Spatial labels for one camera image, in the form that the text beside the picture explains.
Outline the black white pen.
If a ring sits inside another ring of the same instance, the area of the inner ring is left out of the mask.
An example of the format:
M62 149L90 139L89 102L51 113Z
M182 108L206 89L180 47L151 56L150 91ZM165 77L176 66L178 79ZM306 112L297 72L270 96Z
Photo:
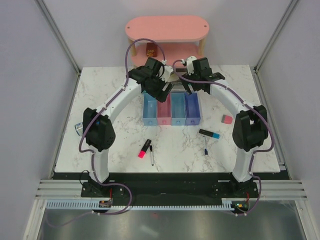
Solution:
M150 149L150 160L151 160L151 165L154 166L155 165L155 160L154 160L154 152L153 152L153 146L150 145L149 146Z

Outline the blue highlighter marker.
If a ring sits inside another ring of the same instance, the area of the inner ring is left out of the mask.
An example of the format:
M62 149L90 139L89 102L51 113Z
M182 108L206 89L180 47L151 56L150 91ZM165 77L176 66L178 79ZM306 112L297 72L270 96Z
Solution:
M205 129L200 129L199 133L201 135L208 136L208 137L211 137L211 138L214 138L214 139L219 139L220 138L220 134L219 133L212 132L212 131L205 130Z

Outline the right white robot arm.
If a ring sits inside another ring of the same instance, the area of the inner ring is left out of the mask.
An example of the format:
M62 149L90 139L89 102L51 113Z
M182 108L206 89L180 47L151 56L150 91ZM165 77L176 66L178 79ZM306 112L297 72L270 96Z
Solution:
M240 97L220 72L212 72L206 57L178 59L173 62L172 68L188 94L191 93L191 84L194 91L203 90L212 95L232 114L232 138L238 149L232 171L235 181L229 184L229 191L235 197L242 196L247 191L245 182L254 177L252 166L255 154L269 152L274 147L266 108L263 105L254 106Z

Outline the purple plastic bin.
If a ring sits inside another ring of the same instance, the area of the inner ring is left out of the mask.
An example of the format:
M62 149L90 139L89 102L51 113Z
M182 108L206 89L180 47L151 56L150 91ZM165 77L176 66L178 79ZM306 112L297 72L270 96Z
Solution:
M186 112L186 126L196 126L201 121L201 111L199 106L199 99L197 93L184 94L185 97L185 112Z

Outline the pink plastic bin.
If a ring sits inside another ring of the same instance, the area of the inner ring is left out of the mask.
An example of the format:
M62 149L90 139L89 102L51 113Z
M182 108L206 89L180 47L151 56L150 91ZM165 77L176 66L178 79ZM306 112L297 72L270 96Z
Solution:
M168 95L164 102L157 102L157 123L158 125L171 125L171 97Z

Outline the blue capped pen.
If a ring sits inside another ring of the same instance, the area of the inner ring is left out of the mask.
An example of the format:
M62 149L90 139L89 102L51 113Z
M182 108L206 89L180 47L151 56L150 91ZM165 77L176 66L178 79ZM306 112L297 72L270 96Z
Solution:
M208 156L207 138L203 136L203 139L204 139L204 155Z

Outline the pink highlighter marker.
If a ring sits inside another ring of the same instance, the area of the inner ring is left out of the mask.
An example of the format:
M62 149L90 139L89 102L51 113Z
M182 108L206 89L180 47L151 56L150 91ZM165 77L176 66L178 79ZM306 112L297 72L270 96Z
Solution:
M139 157L140 159L143 159L143 158L144 158L144 156L145 156L148 148L150 147L151 142L152 142L152 141L151 141L150 139L147 139L147 140L145 141L142 149L140 150L140 152L139 152L139 154L138 154L138 157Z

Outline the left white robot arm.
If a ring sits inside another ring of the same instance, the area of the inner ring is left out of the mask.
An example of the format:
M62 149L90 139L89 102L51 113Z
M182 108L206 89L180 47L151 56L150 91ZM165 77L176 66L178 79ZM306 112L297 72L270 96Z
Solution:
M173 68L159 61L148 58L146 63L132 70L126 68L125 82L100 106L83 112L83 133L78 146L80 153L91 153L89 176L95 182L92 191L99 197L110 191L108 156L109 148L116 139L113 123L121 111L138 95L148 93L158 102L165 102L173 88L167 80L173 74Z

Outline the pink eraser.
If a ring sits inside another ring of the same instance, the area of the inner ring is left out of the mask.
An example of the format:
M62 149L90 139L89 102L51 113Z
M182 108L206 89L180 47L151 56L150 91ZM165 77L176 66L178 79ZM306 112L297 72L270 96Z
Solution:
M230 124L232 124L232 122L233 122L233 117L224 114L224 115L222 116L221 122L222 122L223 124L230 125Z

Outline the teal blue plastic bin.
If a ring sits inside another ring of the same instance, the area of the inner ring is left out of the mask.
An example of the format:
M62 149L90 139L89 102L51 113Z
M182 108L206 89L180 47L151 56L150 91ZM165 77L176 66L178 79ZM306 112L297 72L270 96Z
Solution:
M171 125L184 126L186 123L186 107L184 93L174 92L171 99Z

